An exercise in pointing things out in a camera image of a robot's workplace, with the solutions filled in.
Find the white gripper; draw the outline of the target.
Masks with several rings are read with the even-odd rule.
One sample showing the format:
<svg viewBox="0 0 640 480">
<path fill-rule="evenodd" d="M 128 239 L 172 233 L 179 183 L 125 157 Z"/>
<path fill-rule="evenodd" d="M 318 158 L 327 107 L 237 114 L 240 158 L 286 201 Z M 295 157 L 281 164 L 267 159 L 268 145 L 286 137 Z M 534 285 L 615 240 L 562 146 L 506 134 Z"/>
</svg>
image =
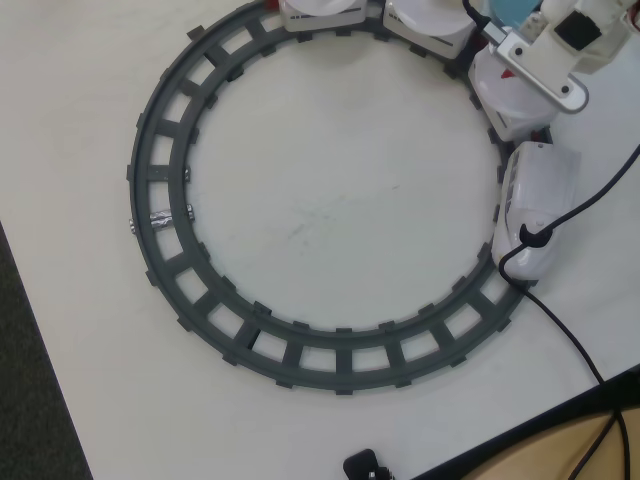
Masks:
<svg viewBox="0 0 640 480">
<path fill-rule="evenodd" d="M 592 74 L 630 38 L 629 11 L 628 1 L 544 1 L 519 28 L 529 42 L 523 64 L 534 73 Z"/>
</svg>

